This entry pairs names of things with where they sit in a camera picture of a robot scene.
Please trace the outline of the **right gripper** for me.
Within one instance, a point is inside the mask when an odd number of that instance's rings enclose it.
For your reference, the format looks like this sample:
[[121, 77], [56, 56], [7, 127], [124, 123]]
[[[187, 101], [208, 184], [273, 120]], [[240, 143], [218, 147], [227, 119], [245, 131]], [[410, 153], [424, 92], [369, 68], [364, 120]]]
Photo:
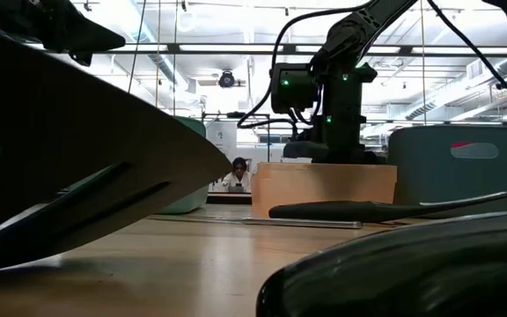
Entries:
[[360, 143], [360, 114], [347, 123], [334, 122], [331, 115], [316, 115], [312, 127], [294, 136], [285, 145], [287, 159], [311, 159], [321, 164], [378, 164], [379, 156]]

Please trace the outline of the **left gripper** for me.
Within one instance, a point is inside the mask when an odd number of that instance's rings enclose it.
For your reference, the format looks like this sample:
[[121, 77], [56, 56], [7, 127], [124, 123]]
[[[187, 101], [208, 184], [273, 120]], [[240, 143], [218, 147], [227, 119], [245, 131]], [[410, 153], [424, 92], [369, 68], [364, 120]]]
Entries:
[[106, 51], [125, 45], [122, 36], [86, 18], [69, 0], [0, 0], [0, 34], [43, 42], [57, 51]]

